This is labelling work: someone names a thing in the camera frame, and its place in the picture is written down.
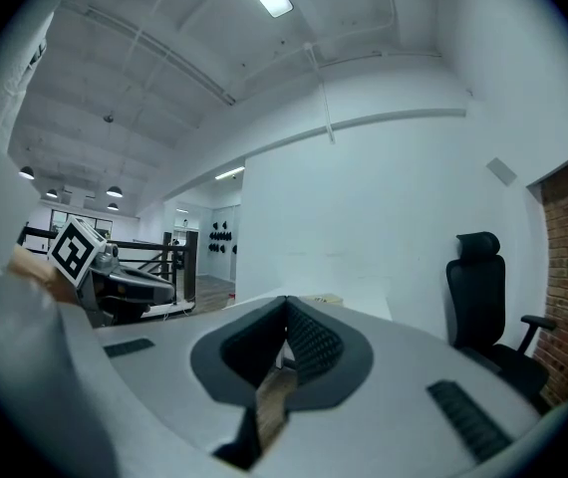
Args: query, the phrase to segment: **white wall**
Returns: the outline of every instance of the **white wall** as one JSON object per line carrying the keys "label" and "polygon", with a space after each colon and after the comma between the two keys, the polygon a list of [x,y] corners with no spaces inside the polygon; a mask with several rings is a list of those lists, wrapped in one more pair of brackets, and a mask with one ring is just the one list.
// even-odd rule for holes
{"label": "white wall", "polygon": [[[212,212],[211,224],[217,222],[217,232],[233,232],[235,210],[235,207],[225,207],[223,209],[216,209]],[[224,223],[225,221],[227,226],[226,230],[222,228],[222,223]],[[208,239],[208,234],[205,237],[205,249],[208,258],[208,274],[210,276],[214,276],[215,278],[226,280],[227,282],[231,281],[231,256],[233,255],[233,245],[236,243],[236,235],[232,235],[232,241],[213,241],[214,244],[218,244],[219,246],[223,245],[225,248],[225,253],[222,253],[221,251],[208,251],[208,245],[211,241]]]}
{"label": "white wall", "polygon": [[[465,119],[406,119],[248,159],[238,301],[279,288],[332,292],[349,308],[447,339],[444,269],[457,256],[455,235],[495,233],[514,277],[525,277],[518,264],[530,239],[519,235],[527,222],[512,223],[519,197],[476,160],[473,140]],[[512,289],[529,299],[524,279]],[[507,309],[517,319],[520,307]],[[504,341],[516,338],[508,327]]]}
{"label": "white wall", "polygon": [[[240,235],[240,221],[241,221],[242,206],[236,205],[233,211],[233,227],[231,230],[231,253],[233,252],[233,246],[237,245]],[[237,279],[237,254],[233,253],[231,255],[231,282],[235,283]]]}
{"label": "white wall", "polygon": [[547,0],[438,0],[438,48],[484,151],[528,185],[568,161],[568,25]]}
{"label": "white wall", "polygon": [[138,239],[147,243],[162,244],[163,228],[164,204],[156,202],[140,215]]}
{"label": "white wall", "polygon": [[242,181],[226,178],[215,181],[211,188],[211,208],[221,209],[242,203]]}
{"label": "white wall", "polygon": [[[438,58],[390,57],[322,70],[335,127],[418,113],[462,114],[467,94]],[[207,119],[182,140],[141,197],[140,210],[169,199],[245,157],[325,129],[314,75],[304,76]]]}
{"label": "white wall", "polygon": [[200,207],[198,218],[200,221],[200,230],[197,236],[197,263],[196,274],[198,276],[209,274],[209,254],[208,245],[211,242],[208,235],[212,232],[211,227],[212,212],[210,209]]}
{"label": "white wall", "polygon": [[198,207],[212,207],[211,192],[207,183],[187,189],[176,196],[177,205],[180,208],[182,205],[196,205]]}
{"label": "white wall", "polygon": [[[29,215],[27,226],[30,226],[32,228],[40,228],[41,230],[49,230],[51,217],[52,207],[43,203],[39,203]],[[25,248],[29,248],[30,250],[47,251],[49,249],[49,239],[28,235],[25,237],[23,246]]]}
{"label": "white wall", "polygon": [[198,231],[200,229],[200,220],[198,217],[181,212],[176,212],[175,214],[176,217],[173,232],[184,232],[186,230]]}

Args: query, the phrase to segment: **railing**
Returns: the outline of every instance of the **railing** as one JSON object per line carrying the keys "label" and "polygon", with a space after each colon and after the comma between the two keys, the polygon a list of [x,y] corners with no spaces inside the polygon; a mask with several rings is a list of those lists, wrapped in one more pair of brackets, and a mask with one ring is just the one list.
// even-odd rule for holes
{"label": "railing", "polygon": [[[18,239],[18,244],[22,245],[25,238],[30,235],[33,237],[42,237],[44,239],[56,239],[57,233],[50,232],[49,230],[41,230],[40,228],[25,227],[21,232]],[[153,243],[138,243],[138,242],[125,242],[125,241],[108,241],[110,244],[115,244],[119,249],[124,250],[149,250],[160,252],[152,260],[133,260],[133,259],[119,259],[122,263],[127,264],[142,264],[141,267],[150,264],[156,264],[149,272],[153,275],[160,276],[165,280],[171,281],[177,287],[177,271],[184,270],[183,275],[183,294],[184,299],[189,302],[195,302],[195,267],[197,260],[197,232],[186,233],[186,244],[184,246],[171,246],[171,234],[164,233],[164,244]],[[47,255],[44,250],[32,250],[27,248],[32,253],[39,255]]]}

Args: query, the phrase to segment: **chair backrest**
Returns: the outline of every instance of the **chair backrest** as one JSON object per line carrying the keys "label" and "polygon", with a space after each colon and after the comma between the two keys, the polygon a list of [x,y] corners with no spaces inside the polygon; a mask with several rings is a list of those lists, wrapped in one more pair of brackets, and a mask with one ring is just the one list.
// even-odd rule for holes
{"label": "chair backrest", "polygon": [[500,244],[489,232],[457,235],[458,260],[445,274],[456,315],[454,346],[478,351],[494,345],[505,327],[505,262]]}

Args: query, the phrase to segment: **black padding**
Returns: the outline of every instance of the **black padding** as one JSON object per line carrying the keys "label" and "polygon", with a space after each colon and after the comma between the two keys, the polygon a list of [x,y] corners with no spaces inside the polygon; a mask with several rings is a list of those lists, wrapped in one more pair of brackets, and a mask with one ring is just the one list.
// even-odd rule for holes
{"label": "black padding", "polygon": [[533,315],[524,315],[521,317],[521,322],[529,324],[530,326],[538,326],[547,331],[554,331],[556,329],[556,323],[545,317],[536,317]]}
{"label": "black padding", "polygon": [[459,259],[464,262],[489,259],[501,249],[499,240],[490,232],[462,234],[457,235],[456,238],[461,243]]}
{"label": "black padding", "polygon": [[118,356],[126,356],[133,353],[144,351],[154,347],[153,342],[149,339],[137,339],[130,342],[123,342],[121,344],[114,344],[106,346],[105,352],[110,358],[117,358]]}
{"label": "black padding", "polygon": [[454,346],[478,351],[493,346],[505,329],[503,258],[495,255],[473,263],[453,260],[445,273],[456,315]]}
{"label": "black padding", "polygon": [[220,446],[213,452],[217,458],[245,470],[248,470],[261,454],[262,449],[253,409],[246,409],[235,440]]}
{"label": "black padding", "polygon": [[286,337],[286,312],[280,305],[229,336],[220,348],[222,360],[257,388],[275,362]]}
{"label": "black padding", "polygon": [[297,298],[278,298],[204,336],[193,348],[191,366],[213,399],[253,408],[255,390],[285,338],[299,383],[286,399],[286,412],[339,405],[373,367],[373,349],[361,333]]}
{"label": "black padding", "polygon": [[486,461],[512,442],[456,382],[441,380],[427,392],[477,462]]}
{"label": "black padding", "polygon": [[344,352],[342,339],[292,304],[288,309],[287,341],[295,357],[298,386],[333,368]]}
{"label": "black padding", "polygon": [[255,390],[284,344],[285,305],[274,299],[193,346],[191,368],[211,398],[255,410]]}
{"label": "black padding", "polygon": [[289,297],[287,340],[295,357],[298,388],[286,412],[336,407],[362,385],[373,368],[373,348],[359,331]]}

